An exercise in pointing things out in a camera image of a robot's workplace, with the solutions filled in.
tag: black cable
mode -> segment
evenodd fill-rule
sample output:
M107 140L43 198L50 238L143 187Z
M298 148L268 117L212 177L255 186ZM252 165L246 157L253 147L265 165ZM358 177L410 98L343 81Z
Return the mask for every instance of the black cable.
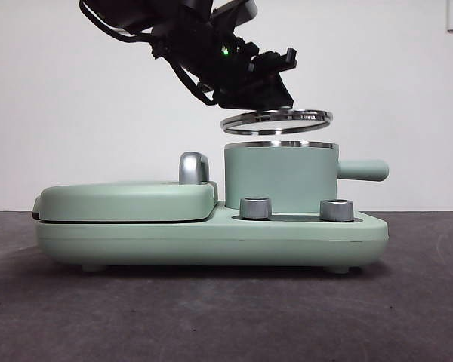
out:
M207 96L205 96L202 90L198 88L195 82L188 76L188 74L178 62L171 59L169 56L164 56L164 58L173 69L174 74L176 74L181 83L183 83L183 85L188 88L188 91L190 91L193 96L201 100L207 106L214 106L215 104L218 104L216 100L210 100Z
M157 40L154 35L151 34L138 34L132 36L126 36L123 34L119 34L118 32L112 30L109 26L107 26L103 21L101 21L98 17L96 17L93 12L84 4L84 0L79 0L79 8L81 9L82 13L100 30L105 32L107 35L112 36L114 39L119 41L123 41L124 43L152 43Z

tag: silver pot rim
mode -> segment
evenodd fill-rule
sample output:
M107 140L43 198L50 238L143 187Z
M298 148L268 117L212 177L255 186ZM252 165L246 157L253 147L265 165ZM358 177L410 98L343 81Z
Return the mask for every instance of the silver pot rim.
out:
M225 149L238 147L292 147L292 148L316 148L316 149L339 149L337 143L318 142L318 141L251 141L237 142L225 145Z

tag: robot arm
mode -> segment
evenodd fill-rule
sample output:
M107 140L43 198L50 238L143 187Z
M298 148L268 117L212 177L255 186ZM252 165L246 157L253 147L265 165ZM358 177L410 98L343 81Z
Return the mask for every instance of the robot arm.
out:
M211 11L212 0L79 0L84 15L113 38L146 42L169 62L181 82L204 104L231 109L292 107L280 72L297 65L296 50L259 54L235 37L253 19L254 0L232 0ZM186 72L199 79L196 84ZM213 92L211 98L207 93Z

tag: appliance base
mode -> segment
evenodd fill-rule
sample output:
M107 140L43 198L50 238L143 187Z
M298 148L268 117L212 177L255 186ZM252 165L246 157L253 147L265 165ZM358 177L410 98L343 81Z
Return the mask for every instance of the appliance base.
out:
M355 218L243 220L220 202L198 222L38 222L36 230L45 254L85 272L108 265L297 265L346 273L377 261L388 241L383 220L359 212Z

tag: mint green pot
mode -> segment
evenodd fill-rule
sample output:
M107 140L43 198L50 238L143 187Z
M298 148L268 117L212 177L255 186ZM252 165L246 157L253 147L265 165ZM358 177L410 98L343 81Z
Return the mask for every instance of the mint green pot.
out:
M381 160L339 161L334 143L272 141L225 146L226 207L241 198L272 200L273 212L319 212L321 200L337 198L337 179L382 181L389 167Z

